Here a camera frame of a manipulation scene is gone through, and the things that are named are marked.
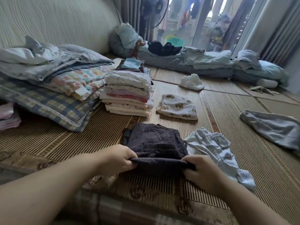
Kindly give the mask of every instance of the white roll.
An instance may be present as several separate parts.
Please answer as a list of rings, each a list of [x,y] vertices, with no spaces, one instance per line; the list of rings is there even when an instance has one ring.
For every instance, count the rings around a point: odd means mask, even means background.
[[[256,85],[264,88],[275,88],[278,86],[278,82],[275,80],[259,79]]]

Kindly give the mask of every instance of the sliding glass door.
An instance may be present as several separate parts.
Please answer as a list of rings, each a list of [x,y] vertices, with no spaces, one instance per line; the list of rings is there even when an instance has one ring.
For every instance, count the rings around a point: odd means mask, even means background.
[[[163,45],[193,46],[207,51],[234,52],[243,31],[249,34],[264,0],[169,0],[167,13],[156,28]]]

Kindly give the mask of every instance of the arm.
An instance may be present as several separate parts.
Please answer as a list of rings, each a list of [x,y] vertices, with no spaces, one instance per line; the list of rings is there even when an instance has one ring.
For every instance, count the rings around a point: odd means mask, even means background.
[[[134,157],[128,147],[115,145],[1,185],[0,224],[50,224],[88,179],[131,170],[128,159]]]
[[[240,225],[289,224],[244,186],[229,179],[208,156],[186,156],[183,160],[196,165],[196,171],[184,171],[186,178],[224,200]]]

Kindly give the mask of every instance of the white textured headboard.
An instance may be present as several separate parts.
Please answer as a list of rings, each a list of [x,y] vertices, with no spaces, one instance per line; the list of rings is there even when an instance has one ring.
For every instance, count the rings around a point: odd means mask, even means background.
[[[0,48],[23,45],[29,35],[106,53],[108,36],[118,24],[111,0],[0,0]]]

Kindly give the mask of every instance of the lace trim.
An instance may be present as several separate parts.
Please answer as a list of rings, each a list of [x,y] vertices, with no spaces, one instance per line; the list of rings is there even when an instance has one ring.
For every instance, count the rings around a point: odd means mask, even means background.
[[[50,107],[47,107],[46,105],[44,105],[44,104],[42,104],[42,103],[40,103],[40,102],[37,102],[36,100],[34,100],[34,99],[32,99],[32,98],[30,98],[30,97],[28,97],[28,96],[26,96],[26,95],[23,95],[23,94],[21,94],[21,93],[19,93],[19,92],[16,92],[15,90],[12,90],[12,89],[10,89],[10,88],[7,88],[7,87],[5,87],[5,86],[3,86],[3,85],[0,85],[0,87],[3,88],[3,89],[5,89],[5,90],[7,90],[7,91],[10,91],[11,93],[14,93],[14,94],[17,94],[17,95],[19,95],[19,96],[21,96],[21,97],[23,97],[23,98],[26,98],[26,99],[28,99],[30,102],[33,102],[33,103],[35,103],[36,105],[39,105],[40,107],[45,108],[47,111],[50,111],[50,112],[54,113],[55,115],[57,115],[58,117],[60,117],[62,120],[66,121],[67,123],[69,123],[70,125],[75,126],[75,127],[80,127],[81,124],[82,124],[82,122],[83,122],[83,120],[84,120],[85,117],[90,113],[90,111],[93,110],[93,109],[95,109],[95,108],[97,107],[97,106],[92,106],[92,107],[84,114],[84,116],[83,116],[81,119],[79,119],[77,123],[75,123],[74,121],[70,120],[69,118],[63,116],[63,115],[62,115],[61,113],[59,113],[58,111],[53,110],[53,109],[51,109]]]

